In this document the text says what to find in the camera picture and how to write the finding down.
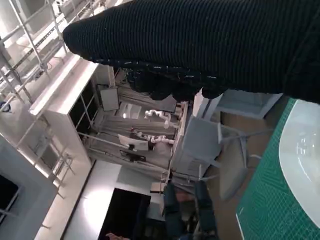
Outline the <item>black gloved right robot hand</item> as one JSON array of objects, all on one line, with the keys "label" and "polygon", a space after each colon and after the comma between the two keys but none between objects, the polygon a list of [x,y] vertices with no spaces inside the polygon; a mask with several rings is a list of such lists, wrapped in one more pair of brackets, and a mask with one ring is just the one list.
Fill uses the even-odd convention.
[{"label": "black gloved right robot hand", "polygon": [[62,37],[157,101],[227,90],[320,101],[317,0],[131,0],[69,24]]}]

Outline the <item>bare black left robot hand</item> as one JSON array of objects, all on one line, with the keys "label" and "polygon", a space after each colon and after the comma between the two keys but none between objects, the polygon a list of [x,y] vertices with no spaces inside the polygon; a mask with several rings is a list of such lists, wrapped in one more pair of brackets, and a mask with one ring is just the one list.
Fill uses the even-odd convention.
[{"label": "bare black left robot hand", "polygon": [[197,181],[194,185],[194,190],[199,231],[188,232],[182,219],[175,186],[171,182],[165,186],[163,192],[163,210],[167,235],[172,240],[218,240],[219,236],[213,202],[206,182],[203,180]]}]

